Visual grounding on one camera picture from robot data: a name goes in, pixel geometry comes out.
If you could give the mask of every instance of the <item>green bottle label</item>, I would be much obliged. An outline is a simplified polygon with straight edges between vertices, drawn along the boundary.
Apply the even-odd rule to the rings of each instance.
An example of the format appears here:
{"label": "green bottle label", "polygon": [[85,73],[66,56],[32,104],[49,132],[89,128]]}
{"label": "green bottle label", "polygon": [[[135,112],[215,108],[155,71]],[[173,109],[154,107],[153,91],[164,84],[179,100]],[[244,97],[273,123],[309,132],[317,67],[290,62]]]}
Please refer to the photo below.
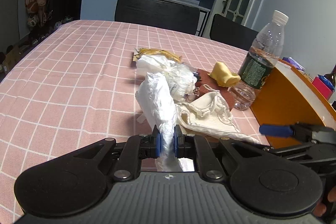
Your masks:
{"label": "green bottle label", "polygon": [[268,60],[263,59],[263,61],[268,65],[261,63],[248,52],[238,72],[244,83],[257,90],[262,88],[273,69],[273,65]]}

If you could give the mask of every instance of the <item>gray ribbed panel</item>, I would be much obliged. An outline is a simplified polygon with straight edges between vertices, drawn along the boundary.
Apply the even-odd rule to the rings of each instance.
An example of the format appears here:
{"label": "gray ribbed panel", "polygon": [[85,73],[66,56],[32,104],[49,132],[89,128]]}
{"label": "gray ribbed panel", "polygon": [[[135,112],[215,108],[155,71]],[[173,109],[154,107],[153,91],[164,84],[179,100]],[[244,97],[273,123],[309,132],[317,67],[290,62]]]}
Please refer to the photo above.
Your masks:
{"label": "gray ribbed panel", "polygon": [[117,183],[93,209],[66,219],[27,215],[19,224],[314,224],[312,215],[268,219],[241,208],[226,188],[203,181],[197,173],[141,172],[135,181]]}

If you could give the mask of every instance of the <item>yellow food wrapper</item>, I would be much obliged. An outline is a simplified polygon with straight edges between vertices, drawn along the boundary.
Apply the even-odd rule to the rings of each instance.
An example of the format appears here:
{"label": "yellow food wrapper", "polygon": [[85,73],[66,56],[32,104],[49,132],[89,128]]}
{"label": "yellow food wrapper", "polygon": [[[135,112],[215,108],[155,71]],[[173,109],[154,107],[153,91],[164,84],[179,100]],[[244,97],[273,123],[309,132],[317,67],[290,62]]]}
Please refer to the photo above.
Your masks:
{"label": "yellow food wrapper", "polygon": [[181,62],[181,59],[179,56],[176,54],[173,54],[169,51],[166,50],[159,50],[155,48],[140,48],[137,53],[133,55],[133,61],[138,60],[142,55],[147,54],[147,55],[155,55],[155,54],[161,54],[167,57],[169,60],[173,60],[176,62]]}
{"label": "yellow food wrapper", "polygon": [[240,81],[240,76],[236,73],[231,73],[229,68],[222,62],[216,62],[212,72],[208,75],[216,80],[217,85],[223,88],[234,86]]}

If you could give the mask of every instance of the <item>pink box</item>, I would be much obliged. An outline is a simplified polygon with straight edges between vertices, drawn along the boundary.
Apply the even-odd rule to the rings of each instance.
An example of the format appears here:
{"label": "pink box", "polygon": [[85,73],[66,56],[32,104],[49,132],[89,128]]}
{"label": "pink box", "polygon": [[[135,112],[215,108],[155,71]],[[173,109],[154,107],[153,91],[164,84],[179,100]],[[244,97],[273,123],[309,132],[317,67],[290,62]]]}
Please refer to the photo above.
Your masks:
{"label": "pink box", "polygon": [[317,88],[324,98],[329,100],[333,92],[320,80],[320,78],[316,76],[312,84],[315,88]]}

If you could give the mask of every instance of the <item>wine bottle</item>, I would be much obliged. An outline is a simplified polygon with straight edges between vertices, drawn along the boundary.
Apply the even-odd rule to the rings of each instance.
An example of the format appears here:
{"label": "wine bottle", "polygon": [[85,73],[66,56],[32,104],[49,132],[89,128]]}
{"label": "wine bottle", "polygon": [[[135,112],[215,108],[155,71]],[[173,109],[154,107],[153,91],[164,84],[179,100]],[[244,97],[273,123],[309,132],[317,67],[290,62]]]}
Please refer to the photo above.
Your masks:
{"label": "wine bottle", "polygon": [[333,71],[331,73],[327,73],[324,75],[325,78],[327,78],[335,87],[336,86],[336,65],[333,68]]}

